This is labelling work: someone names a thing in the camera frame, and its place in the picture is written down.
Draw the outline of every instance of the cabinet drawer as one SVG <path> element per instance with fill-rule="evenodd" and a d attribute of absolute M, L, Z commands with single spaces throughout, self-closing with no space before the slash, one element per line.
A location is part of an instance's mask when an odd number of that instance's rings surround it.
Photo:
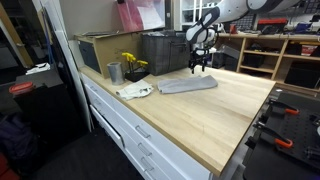
<path fill-rule="evenodd" d="M 118 122 L 123 126 L 124 124 L 121 121 L 125 121 L 127 124 L 132 126 L 131 129 L 133 129 L 135 132 L 132 133 L 132 137 L 136 134 L 140 139 L 144 139 L 150 145 L 150 147 L 156 149 L 159 154 L 161 154 L 163 158 L 168 161 L 169 164 L 171 164 L 171 167 L 176 168 L 176 171 L 181 174 L 182 177 L 185 179 L 198 180 L 211 179 L 211 173 L 208 169 L 203 167 L 191 156 L 169 141 L 157 130 L 147 124 L 143 119 L 133 113 L 130 109 L 116 99 L 114 99 L 113 104 Z M 128 129 L 127 127 L 123 127 L 123 130 L 130 132 L 130 128 Z M 167 169 L 164 171 L 167 173 L 169 178 L 171 178 L 171 175 L 169 174 L 171 171 L 167 171 Z"/>
<path fill-rule="evenodd" d="M 138 145 L 131 137 L 123 133 L 124 152 L 136 169 L 145 179 L 150 180 L 167 180 L 165 173 L 150 159 L 148 159 L 139 149 Z"/>
<path fill-rule="evenodd" d="M 82 79 L 83 79 L 85 85 L 87 85 L 87 88 L 89 88 L 91 91 L 93 91 L 98 96 L 100 96 L 101 99 L 103 99 L 105 101 L 105 103 L 108 104 L 113 109 L 112 97 L 107 91 L 102 89 L 98 84 L 93 82 L 90 78 L 88 78 L 84 74 L 82 74 Z"/>
<path fill-rule="evenodd" d="M 118 128 L 118 122 L 113 108 L 111 108 L 104 100 L 101 99 L 95 92 L 93 92 L 88 85 L 85 85 L 90 103 L 97 109 L 97 111 L 106 118 L 109 123 Z"/>
<path fill-rule="evenodd" d="M 110 135 L 110 137 L 120 147 L 120 149 L 122 149 L 123 144 L 121 136 L 109 125 L 109 123 L 107 123 L 107 121 L 99 114 L 99 112 L 92 105 L 90 105 L 90 108 L 92 114 L 96 117 L 100 126 Z"/>
<path fill-rule="evenodd" d="M 120 118 L 118 119 L 120 128 L 122 128 L 123 131 L 127 134 L 130 134 L 130 137 L 137 144 L 137 147 L 141 151 L 141 153 L 143 153 L 148 159 L 155 162 L 159 166 L 159 168 L 170 177 L 170 179 L 188 179 L 187 177 L 184 177 L 180 172 L 178 172 L 178 167 L 176 167 L 172 162 L 169 162 L 170 160 L 166 159 L 166 157 L 161 152 L 159 152 L 156 147 L 141 138 L 137 131 L 130 124 L 128 124 L 126 120 L 122 119 L 122 117 L 118 118 Z"/>

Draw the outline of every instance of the butcher block countertop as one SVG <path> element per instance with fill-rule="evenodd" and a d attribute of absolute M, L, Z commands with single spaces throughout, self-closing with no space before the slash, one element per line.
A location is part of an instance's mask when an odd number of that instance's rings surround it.
<path fill-rule="evenodd" d="M 135 112 L 196 161 L 220 176 L 241 139 L 250 127 L 275 82 L 225 70 L 201 67 L 182 69 L 143 80 L 154 91 L 144 97 L 124 101 L 116 91 L 131 84 L 111 85 L 89 68 L 80 71 Z M 157 82 L 164 79 L 212 75 L 218 87 L 178 94 L 160 94 Z"/>

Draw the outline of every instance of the metal cup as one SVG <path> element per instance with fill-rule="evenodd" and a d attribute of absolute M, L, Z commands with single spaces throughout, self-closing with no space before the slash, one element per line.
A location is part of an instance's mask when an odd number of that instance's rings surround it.
<path fill-rule="evenodd" d="M 122 65 L 121 62 L 112 62 L 107 64 L 112 85 L 121 85 L 124 83 L 124 76 L 122 71 Z"/>

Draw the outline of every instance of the gray cloth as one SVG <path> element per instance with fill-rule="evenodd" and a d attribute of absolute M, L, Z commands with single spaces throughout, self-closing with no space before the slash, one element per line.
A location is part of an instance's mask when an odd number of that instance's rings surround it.
<path fill-rule="evenodd" d="M 218 86 L 218 82 L 210 75 L 186 79 L 169 79 L 158 82 L 158 89 L 162 94 L 209 89 L 216 86 Z"/>

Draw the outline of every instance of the black bag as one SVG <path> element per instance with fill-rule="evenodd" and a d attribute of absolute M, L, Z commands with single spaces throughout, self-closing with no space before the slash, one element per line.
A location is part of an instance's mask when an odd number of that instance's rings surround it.
<path fill-rule="evenodd" d="M 38 137 L 31 132 L 22 115 L 4 116 L 0 122 L 0 149 L 13 170 L 27 176 L 36 170 L 42 159 L 38 153 Z"/>
<path fill-rule="evenodd" d="M 185 32 L 160 31 L 142 34 L 143 60 L 148 72 L 162 75 L 188 67 L 190 45 Z"/>

